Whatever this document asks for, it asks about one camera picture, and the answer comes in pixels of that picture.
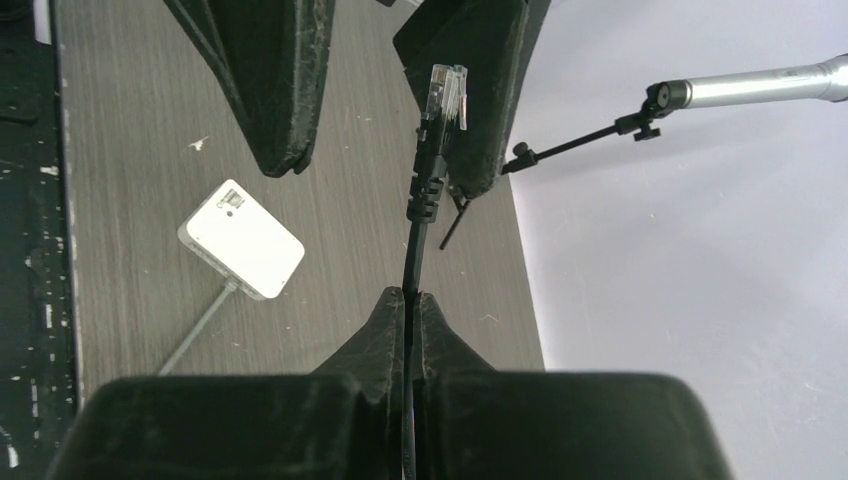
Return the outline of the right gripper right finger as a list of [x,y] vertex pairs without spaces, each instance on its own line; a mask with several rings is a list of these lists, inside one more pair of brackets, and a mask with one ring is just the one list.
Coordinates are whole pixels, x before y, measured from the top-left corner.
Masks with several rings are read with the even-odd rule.
[[435,296],[420,293],[414,303],[414,426],[415,473],[431,479],[426,413],[426,387],[448,372],[490,372],[494,367],[468,345],[449,325]]

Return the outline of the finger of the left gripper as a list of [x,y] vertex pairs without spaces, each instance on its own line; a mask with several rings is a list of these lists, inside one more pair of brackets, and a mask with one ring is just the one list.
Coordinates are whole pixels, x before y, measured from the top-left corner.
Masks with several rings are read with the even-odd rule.
[[261,173],[302,173],[316,143],[334,2],[171,0],[166,6],[217,79]]
[[501,175],[518,100],[549,0],[424,1],[393,45],[418,105],[434,65],[467,68],[467,129],[447,155],[450,184],[467,199]]

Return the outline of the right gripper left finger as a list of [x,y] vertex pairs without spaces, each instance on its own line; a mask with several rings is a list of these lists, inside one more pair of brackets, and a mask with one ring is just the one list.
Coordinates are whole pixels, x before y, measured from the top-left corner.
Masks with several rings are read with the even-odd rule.
[[401,479],[402,360],[405,301],[381,293],[366,322],[311,374],[343,388],[331,443],[340,479]]

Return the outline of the white network switch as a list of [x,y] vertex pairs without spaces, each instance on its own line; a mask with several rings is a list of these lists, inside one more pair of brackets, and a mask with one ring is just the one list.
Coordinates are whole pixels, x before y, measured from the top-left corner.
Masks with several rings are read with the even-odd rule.
[[201,202],[177,235],[258,301],[278,297],[305,256],[302,242],[233,179]]

